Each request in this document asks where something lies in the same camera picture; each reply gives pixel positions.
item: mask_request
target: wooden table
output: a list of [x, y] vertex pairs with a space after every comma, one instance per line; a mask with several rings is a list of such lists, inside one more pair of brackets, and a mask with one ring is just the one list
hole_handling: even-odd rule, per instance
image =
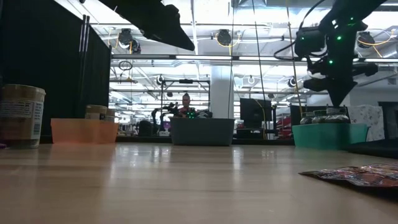
[[398, 205], [297, 173], [392, 159], [281, 146], [0, 151], [1, 223], [398, 223]]

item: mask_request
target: jar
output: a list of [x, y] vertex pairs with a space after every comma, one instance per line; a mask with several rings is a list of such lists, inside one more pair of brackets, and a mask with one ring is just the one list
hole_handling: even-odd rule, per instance
[[312, 124], [312, 119], [314, 117], [313, 112], [306, 112], [301, 114], [300, 124]]
[[45, 91], [4, 85], [0, 101], [0, 141], [11, 149], [37, 148], [42, 130]]
[[114, 119], [115, 119], [115, 110], [114, 109], [107, 109], [106, 110], [106, 121], [111, 121], [111, 122], [114, 122]]
[[347, 109], [345, 107], [342, 108], [328, 108], [326, 117], [326, 123], [343, 123], [350, 124], [350, 120], [347, 116]]
[[314, 111], [313, 115], [314, 115], [314, 118], [312, 119], [312, 123], [313, 124], [325, 123], [325, 120], [326, 120], [326, 117], [327, 117], [325, 110]]
[[86, 119], [98, 119], [104, 121], [106, 118], [106, 106], [87, 105]]

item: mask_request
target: orange plastic bin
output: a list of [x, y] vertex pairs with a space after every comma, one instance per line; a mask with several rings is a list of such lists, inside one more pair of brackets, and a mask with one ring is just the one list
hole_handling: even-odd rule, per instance
[[57, 143], [114, 143], [118, 123], [92, 119], [51, 119], [52, 141]]

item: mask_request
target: black monitor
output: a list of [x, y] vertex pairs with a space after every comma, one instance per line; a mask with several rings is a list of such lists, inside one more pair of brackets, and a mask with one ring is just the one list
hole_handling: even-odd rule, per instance
[[241, 98], [241, 120], [244, 121], [245, 128], [260, 128], [264, 113], [265, 121], [272, 121], [271, 101]]

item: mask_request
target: gray plastic bin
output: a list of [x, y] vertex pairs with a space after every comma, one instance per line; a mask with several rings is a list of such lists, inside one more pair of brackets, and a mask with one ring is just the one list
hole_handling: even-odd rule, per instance
[[172, 142], [180, 146], [230, 146], [234, 119], [171, 118]]

